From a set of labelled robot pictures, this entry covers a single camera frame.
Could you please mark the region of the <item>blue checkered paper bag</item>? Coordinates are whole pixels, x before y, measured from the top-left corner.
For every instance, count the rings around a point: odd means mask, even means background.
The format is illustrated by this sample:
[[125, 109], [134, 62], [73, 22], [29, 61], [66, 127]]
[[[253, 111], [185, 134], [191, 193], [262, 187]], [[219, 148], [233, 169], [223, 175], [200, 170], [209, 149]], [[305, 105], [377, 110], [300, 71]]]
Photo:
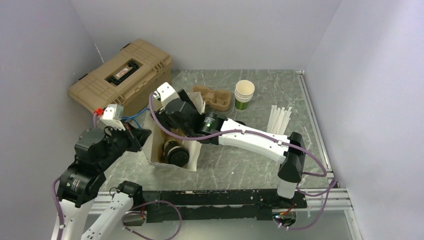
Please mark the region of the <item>blue checkered paper bag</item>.
[[[188, 171], [195, 172], [197, 170], [198, 158], [202, 148], [202, 144], [197, 141], [181, 140], [165, 133], [151, 117], [151, 111], [145, 108], [141, 115], [144, 116], [142, 127], [151, 130], [152, 133], [142, 147], [142, 151], [147, 159], [147, 162], [155, 167], [169, 167], [180, 168]], [[163, 144], [167, 141], [177, 141], [179, 148], [184, 148], [189, 152], [189, 162], [183, 166], [178, 167], [169, 163], [164, 163], [161, 160], [163, 152]]]

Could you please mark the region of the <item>white paper coffee cup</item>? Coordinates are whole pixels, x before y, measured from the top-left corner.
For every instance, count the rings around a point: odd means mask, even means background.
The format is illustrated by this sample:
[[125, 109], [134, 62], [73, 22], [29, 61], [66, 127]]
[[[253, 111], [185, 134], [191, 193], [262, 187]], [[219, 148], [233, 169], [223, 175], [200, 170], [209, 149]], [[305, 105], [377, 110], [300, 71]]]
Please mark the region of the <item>white paper coffee cup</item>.
[[178, 141], [175, 141], [175, 140], [166, 141], [162, 146], [162, 155], [161, 155], [162, 162], [168, 163], [171, 151], [174, 148], [178, 148], [179, 146], [180, 146], [180, 144], [179, 144]]

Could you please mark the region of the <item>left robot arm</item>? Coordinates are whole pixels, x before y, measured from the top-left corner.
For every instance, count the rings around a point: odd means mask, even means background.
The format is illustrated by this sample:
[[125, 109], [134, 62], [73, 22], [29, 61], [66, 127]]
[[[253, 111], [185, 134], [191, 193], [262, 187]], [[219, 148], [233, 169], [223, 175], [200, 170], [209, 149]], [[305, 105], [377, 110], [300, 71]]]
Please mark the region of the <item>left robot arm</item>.
[[129, 125], [123, 130], [107, 126], [82, 132], [74, 146], [74, 162], [52, 184], [57, 210], [53, 240], [103, 240], [130, 209], [143, 205], [142, 186], [125, 180], [116, 188], [106, 209], [85, 229], [99, 189], [106, 181], [105, 171], [125, 152], [141, 151], [151, 133]]

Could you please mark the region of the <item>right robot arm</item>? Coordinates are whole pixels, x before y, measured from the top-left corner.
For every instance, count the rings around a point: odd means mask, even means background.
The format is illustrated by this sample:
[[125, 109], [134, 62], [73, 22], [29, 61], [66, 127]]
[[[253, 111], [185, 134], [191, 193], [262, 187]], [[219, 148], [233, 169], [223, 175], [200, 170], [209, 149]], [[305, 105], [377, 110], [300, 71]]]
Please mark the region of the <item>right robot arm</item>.
[[190, 99], [181, 99], [171, 86], [160, 88], [149, 96], [149, 107], [159, 100], [160, 108], [151, 116], [168, 135], [183, 141], [196, 141], [238, 147], [263, 155], [279, 164], [276, 203], [287, 208], [295, 201], [295, 192], [304, 174], [308, 151], [303, 137], [260, 131], [214, 113], [200, 114]]

